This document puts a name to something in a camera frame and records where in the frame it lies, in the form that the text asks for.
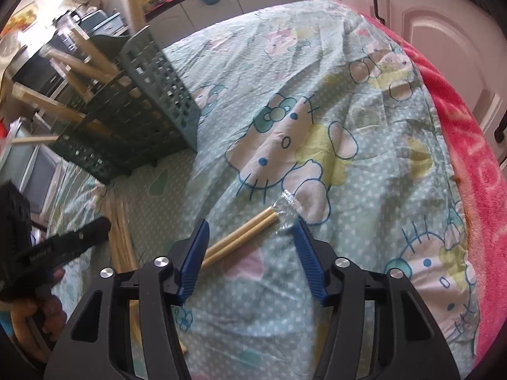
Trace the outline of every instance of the metal bolt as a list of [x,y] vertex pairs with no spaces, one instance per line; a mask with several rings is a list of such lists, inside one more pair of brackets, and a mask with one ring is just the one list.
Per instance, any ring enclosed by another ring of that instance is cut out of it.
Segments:
[[405,274],[400,269],[391,269],[389,275],[394,279],[401,279]]
[[169,259],[167,257],[157,257],[153,263],[157,267],[165,267],[169,264]]
[[108,277],[111,277],[114,273],[115,273],[115,271],[113,269],[111,269],[110,267],[107,267],[105,269],[102,269],[102,271],[100,272],[100,276],[103,279],[107,279]]
[[335,260],[335,265],[341,269],[346,269],[350,265],[350,260],[344,257],[338,257]]

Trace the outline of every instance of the light green polka dot fabric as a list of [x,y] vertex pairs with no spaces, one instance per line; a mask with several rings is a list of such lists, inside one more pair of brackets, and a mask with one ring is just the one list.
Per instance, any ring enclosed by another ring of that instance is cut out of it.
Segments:
[[[340,256],[410,277],[466,375],[479,313],[463,209],[432,99],[401,48],[349,8],[314,0],[221,22],[166,53],[202,109],[198,153],[111,186],[128,203],[140,264],[198,218],[215,243],[286,190]],[[105,192],[71,166],[50,231],[90,221]],[[56,289],[66,311],[110,262],[103,245],[67,266]],[[329,317],[279,225],[202,271],[174,309],[194,380],[311,378]],[[371,306],[366,321],[368,344]],[[138,345],[134,354],[143,374]]]

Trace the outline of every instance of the hand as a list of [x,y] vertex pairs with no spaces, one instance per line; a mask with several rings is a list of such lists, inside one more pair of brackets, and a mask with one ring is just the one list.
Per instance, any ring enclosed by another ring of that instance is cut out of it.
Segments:
[[[53,285],[60,282],[64,275],[64,269],[56,270],[53,274]],[[12,329],[19,345],[21,345],[26,353],[46,363],[47,357],[35,341],[26,323],[26,318],[33,316],[37,308],[40,308],[46,316],[46,321],[44,322],[42,330],[44,333],[51,335],[52,341],[57,341],[62,333],[65,323],[67,322],[67,314],[62,310],[62,303],[56,296],[52,296],[45,301],[20,298],[15,300],[12,304]]]

